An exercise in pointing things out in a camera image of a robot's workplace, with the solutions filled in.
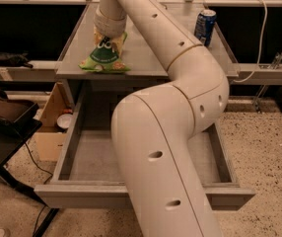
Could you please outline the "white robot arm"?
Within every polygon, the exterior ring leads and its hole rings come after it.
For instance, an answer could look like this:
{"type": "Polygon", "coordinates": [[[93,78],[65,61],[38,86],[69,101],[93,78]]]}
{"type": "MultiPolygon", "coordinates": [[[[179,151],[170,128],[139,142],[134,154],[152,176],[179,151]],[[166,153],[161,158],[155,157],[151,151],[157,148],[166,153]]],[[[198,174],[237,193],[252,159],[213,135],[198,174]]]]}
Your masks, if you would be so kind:
{"type": "Polygon", "coordinates": [[[188,141],[212,125],[229,97],[210,51],[157,0],[100,0],[97,29],[117,37],[131,20],[169,82],[125,97],[111,120],[119,169],[144,237],[223,237],[188,141]]]}

